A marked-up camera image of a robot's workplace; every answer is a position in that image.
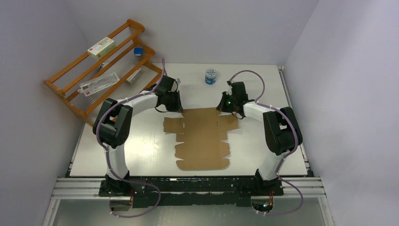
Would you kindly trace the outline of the brown cardboard box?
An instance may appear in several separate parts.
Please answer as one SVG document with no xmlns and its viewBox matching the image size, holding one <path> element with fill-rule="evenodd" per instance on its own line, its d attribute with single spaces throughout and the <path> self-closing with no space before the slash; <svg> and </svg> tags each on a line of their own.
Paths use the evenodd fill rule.
<svg viewBox="0 0 399 226">
<path fill-rule="evenodd" d="M 184 171 L 223 170 L 230 165 L 227 132 L 237 129 L 234 114 L 215 108 L 186 109 L 182 118 L 165 117 L 163 131 L 176 134 L 176 165 Z"/>
</svg>

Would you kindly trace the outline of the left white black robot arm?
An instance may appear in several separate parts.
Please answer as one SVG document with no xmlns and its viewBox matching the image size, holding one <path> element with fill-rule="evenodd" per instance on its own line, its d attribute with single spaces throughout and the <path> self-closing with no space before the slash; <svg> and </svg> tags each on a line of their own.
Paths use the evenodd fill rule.
<svg viewBox="0 0 399 226">
<path fill-rule="evenodd" d="M 133 116 L 164 105 L 167 112 L 183 112 L 179 79 L 162 76 L 157 83 L 139 94 L 121 100 L 106 99 L 93 125 L 93 133 L 104 148 L 107 173 L 105 183 L 119 196 L 130 190 L 129 170 L 124 144 L 129 137 Z"/>
</svg>

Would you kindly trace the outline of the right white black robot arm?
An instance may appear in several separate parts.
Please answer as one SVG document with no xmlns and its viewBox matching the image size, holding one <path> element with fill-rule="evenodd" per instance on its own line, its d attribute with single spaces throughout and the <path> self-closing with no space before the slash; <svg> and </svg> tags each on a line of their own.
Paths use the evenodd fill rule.
<svg viewBox="0 0 399 226">
<path fill-rule="evenodd" d="M 279 170 L 285 159 L 291 155 L 303 142 L 295 113 L 289 106 L 277 108 L 264 105 L 254 99 L 249 99 L 243 82 L 227 81 L 229 90 L 222 93 L 217 110 L 224 113 L 238 114 L 242 119 L 252 118 L 264 127 L 265 142 L 272 157 L 266 158 L 256 170 L 257 180 L 254 190 L 267 194 L 272 185 L 277 183 Z"/>
</svg>

